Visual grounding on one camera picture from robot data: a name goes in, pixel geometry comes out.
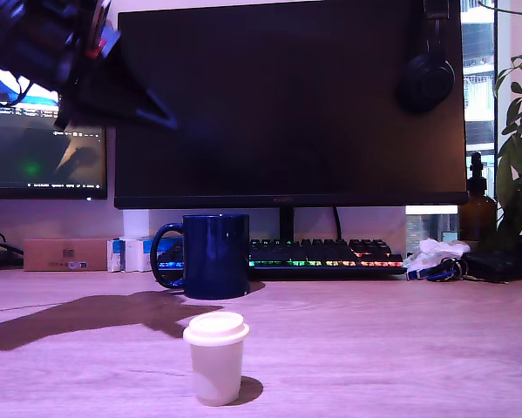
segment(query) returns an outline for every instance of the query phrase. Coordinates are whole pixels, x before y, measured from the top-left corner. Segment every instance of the keyboard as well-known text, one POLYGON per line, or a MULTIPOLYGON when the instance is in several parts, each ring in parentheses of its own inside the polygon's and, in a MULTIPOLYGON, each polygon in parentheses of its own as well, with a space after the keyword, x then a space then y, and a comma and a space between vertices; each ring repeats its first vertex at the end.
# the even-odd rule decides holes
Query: keyboard
MULTIPOLYGON (((183 242, 173 245, 158 256, 162 273, 183 270, 183 242)), ((381 239, 251 239, 249 268, 252 278, 333 278, 384 276, 403 274, 403 259, 394 254, 381 239)))

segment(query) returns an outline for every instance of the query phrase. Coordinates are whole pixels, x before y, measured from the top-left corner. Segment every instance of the white plastic bag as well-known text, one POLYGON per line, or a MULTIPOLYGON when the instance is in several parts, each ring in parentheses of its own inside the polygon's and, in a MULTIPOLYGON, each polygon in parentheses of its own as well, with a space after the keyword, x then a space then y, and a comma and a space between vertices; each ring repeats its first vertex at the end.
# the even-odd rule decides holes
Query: white plastic bag
POLYGON ((462 241, 437 242, 428 238, 419 243, 419 248, 403 262, 403 266, 408 272, 419 271, 438 266, 442 259, 459 259, 469 251, 470 246, 462 241))

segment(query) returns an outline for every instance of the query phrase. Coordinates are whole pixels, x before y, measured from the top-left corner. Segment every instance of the brown bottle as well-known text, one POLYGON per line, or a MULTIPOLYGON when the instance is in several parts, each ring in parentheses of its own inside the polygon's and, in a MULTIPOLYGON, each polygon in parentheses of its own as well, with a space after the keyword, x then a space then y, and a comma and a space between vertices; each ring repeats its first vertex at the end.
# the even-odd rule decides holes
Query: brown bottle
POLYGON ((484 165, 481 154, 471 155, 471 177, 468 179, 470 201, 460 206, 460 234, 462 241, 482 241, 497 227, 497 204, 485 196, 486 180, 481 176, 484 165))

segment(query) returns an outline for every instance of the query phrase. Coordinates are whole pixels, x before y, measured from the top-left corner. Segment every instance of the bottle dropper cap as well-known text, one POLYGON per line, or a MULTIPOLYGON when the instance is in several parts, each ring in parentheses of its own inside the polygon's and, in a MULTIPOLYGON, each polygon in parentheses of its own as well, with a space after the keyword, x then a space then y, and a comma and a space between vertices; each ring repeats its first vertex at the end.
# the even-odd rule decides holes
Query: bottle dropper cap
POLYGON ((481 154, 474 152, 471 155, 471 177, 468 179, 468 192, 470 193, 485 193, 487 189, 487 180, 482 177, 484 165, 481 162, 481 154))

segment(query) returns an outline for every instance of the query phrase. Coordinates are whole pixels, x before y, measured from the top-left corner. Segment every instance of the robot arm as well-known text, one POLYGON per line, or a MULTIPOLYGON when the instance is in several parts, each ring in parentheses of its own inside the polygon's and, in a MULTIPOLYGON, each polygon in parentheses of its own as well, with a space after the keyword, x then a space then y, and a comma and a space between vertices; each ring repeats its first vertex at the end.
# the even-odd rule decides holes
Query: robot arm
POLYGON ((111 0, 0 0, 0 68, 61 97, 56 125, 159 125, 173 114, 132 73, 111 0))

